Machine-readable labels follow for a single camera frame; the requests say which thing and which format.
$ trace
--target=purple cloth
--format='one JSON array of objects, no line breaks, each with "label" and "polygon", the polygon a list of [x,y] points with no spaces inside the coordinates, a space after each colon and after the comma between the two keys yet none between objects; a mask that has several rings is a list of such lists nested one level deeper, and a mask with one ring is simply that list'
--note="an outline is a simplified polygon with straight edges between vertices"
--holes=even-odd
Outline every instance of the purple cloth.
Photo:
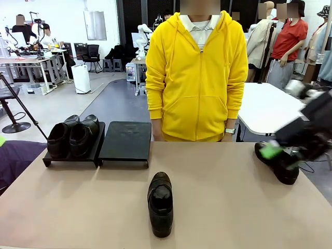
[{"label": "purple cloth", "polygon": [[6,141],[0,147],[0,195],[46,148],[46,144],[29,141]]}]

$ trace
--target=black stool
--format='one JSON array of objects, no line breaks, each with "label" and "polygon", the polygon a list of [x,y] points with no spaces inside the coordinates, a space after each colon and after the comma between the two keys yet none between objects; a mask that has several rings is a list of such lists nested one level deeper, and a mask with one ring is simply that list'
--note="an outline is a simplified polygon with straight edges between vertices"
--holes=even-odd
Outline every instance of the black stool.
[{"label": "black stool", "polygon": [[[19,87],[16,87],[16,86],[13,86],[11,87],[14,92],[16,93],[16,95],[19,94],[20,92],[20,88]],[[4,127],[2,129],[2,132],[3,133],[17,133],[17,132],[20,132],[20,131],[25,131],[26,129],[30,128],[31,124],[28,123],[28,122],[20,122],[20,123],[17,123],[16,121],[22,119],[25,117],[25,113],[23,112],[20,112],[20,113],[17,113],[17,114],[24,114],[23,117],[19,118],[19,119],[15,119],[14,116],[16,116],[17,114],[13,115],[8,107],[8,104],[6,102],[6,100],[9,100],[9,99],[15,99],[15,97],[11,94],[11,92],[9,91],[8,88],[3,88],[3,89],[0,89],[0,102],[3,106],[3,108],[5,109],[8,117],[10,118],[12,124]]]}]

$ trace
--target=green object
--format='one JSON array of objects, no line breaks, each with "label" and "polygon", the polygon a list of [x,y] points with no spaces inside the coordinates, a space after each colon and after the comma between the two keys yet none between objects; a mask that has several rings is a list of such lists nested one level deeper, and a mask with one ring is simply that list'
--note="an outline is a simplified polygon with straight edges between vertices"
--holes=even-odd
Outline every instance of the green object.
[{"label": "green object", "polygon": [[272,159],[279,155],[281,152],[283,152],[283,149],[281,147],[274,147],[271,144],[267,144],[266,147],[260,150],[261,155],[265,159]]},{"label": "green object", "polygon": [[6,142],[5,138],[0,136],[0,147]]}]

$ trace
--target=beige coat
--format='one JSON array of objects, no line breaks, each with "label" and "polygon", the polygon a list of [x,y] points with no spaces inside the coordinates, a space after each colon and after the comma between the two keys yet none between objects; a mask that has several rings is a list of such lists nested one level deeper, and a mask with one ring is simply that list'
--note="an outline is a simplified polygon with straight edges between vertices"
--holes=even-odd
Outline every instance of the beige coat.
[{"label": "beige coat", "polygon": [[[269,39],[271,24],[269,21],[272,16],[268,16],[267,19],[261,20],[254,31],[251,33],[249,40],[247,42],[247,55],[248,55],[248,63],[254,64],[257,68],[262,68],[263,58],[265,54],[265,49],[267,46],[267,41]],[[274,40],[275,36],[274,29],[272,40]]]},{"label": "beige coat", "polygon": [[321,32],[323,31],[323,29],[325,28],[325,26],[327,25],[327,23],[325,23],[323,26],[321,26],[317,31],[316,33],[311,37],[309,43],[308,43],[308,49],[309,49],[309,52],[308,52],[308,56],[307,56],[307,59],[310,59],[314,62],[316,62],[316,58],[317,58],[317,53],[316,53],[316,44],[317,44],[317,41],[318,41],[318,38],[321,34]]}]

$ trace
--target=wristwatch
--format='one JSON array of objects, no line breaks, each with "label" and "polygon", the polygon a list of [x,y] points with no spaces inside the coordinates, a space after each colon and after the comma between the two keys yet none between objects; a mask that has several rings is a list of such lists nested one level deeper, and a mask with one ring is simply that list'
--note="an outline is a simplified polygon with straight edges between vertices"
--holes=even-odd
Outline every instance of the wristwatch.
[{"label": "wristwatch", "polygon": [[226,129],[225,129],[225,132],[234,135],[235,132],[236,132],[236,129],[227,129],[227,128],[226,128]]}]

